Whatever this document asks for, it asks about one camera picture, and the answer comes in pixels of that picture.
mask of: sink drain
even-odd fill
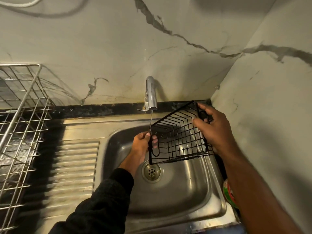
[[[158,164],[150,165],[148,161],[143,164],[142,176],[148,181],[156,182],[160,179],[161,169]]]

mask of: metal grid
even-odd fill
[[[14,229],[23,188],[54,106],[39,79],[40,64],[0,65],[0,233]]]
[[[193,118],[207,118],[195,101],[158,120],[151,126],[151,135],[158,138],[157,148],[149,142],[150,164],[169,163],[213,154],[212,146],[193,126]]]

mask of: wire basket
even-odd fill
[[[151,126],[151,135],[158,138],[157,148],[149,141],[150,164],[169,163],[209,156],[213,149],[202,133],[193,126],[193,118],[211,118],[191,101],[158,120]]]
[[[14,229],[41,133],[54,106],[39,79],[40,64],[0,65],[0,233]]]

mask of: black sweater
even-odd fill
[[[123,234],[133,184],[128,171],[115,169],[90,198],[82,201],[66,221],[57,222],[49,234]]]

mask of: white hose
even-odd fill
[[[0,1],[0,5],[1,6],[8,6],[8,7],[26,8],[26,7],[35,6],[41,1],[42,0],[33,0],[31,2],[22,3],[22,4],[8,3],[8,2]]]

